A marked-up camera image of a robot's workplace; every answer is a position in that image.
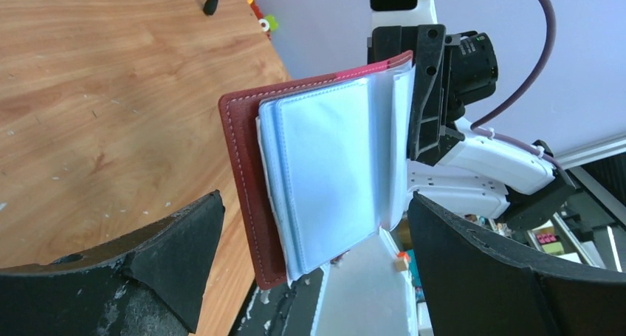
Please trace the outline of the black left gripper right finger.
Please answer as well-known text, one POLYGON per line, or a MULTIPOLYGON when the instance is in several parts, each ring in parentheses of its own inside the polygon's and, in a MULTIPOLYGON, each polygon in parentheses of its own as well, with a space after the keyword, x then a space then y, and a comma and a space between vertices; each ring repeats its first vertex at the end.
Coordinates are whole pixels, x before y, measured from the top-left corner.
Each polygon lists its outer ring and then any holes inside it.
POLYGON ((435 335, 623 335, 625 274, 539 252, 415 193, 407 220, 435 335))

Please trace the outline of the red leather card holder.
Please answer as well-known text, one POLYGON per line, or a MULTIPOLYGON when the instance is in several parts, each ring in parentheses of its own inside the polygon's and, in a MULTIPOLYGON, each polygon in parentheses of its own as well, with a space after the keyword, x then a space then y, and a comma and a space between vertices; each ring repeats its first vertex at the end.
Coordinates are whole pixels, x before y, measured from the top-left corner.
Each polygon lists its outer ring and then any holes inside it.
POLYGON ((411 51, 218 102, 255 280, 291 283, 398 225, 411 51))

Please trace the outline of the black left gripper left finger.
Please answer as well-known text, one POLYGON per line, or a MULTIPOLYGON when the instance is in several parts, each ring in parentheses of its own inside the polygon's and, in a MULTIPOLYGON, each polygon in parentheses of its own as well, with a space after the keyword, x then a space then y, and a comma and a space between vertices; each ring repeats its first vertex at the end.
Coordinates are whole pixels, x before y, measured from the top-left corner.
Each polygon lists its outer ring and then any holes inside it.
POLYGON ((224 206, 211 192, 51 264, 1 270, 3 335, 188 335, 199 325, 224 206))

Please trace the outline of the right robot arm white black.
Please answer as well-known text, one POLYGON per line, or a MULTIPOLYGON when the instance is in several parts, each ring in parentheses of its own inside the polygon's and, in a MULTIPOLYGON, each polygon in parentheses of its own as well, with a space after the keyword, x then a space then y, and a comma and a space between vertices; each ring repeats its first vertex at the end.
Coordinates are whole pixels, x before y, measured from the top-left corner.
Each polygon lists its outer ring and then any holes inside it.
POLYGON ((407 137, 401 141, 408 194, 513 230, 531 230, 549 220, 575 185, 548 146, 473 127, 464 116, 467 105, 496 89, 498 63, 488 35, 448 34, 441 24, 374 28, 369 63, 397 64, 403 55, 415 67, 407 137))

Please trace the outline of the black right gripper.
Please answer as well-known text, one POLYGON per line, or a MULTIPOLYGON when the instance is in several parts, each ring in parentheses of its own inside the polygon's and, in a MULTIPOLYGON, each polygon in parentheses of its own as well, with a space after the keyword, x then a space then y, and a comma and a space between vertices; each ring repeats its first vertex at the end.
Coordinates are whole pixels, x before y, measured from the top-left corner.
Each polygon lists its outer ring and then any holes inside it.
POLYGON ((418 27, 384 26, 368 38, 368 64, 414 51, 415 77, 407 135, 407 158, 419 161, 427 151, 430 165, 465 139, 455 121, 465 115, 466 106, 495 93, 498 62, 489 36, 466 31, 449 35, 457 45, 446 47, 446 27, 423 24, 418 27), (444 110, 441 120, 441 64, 444 58, 444 110))

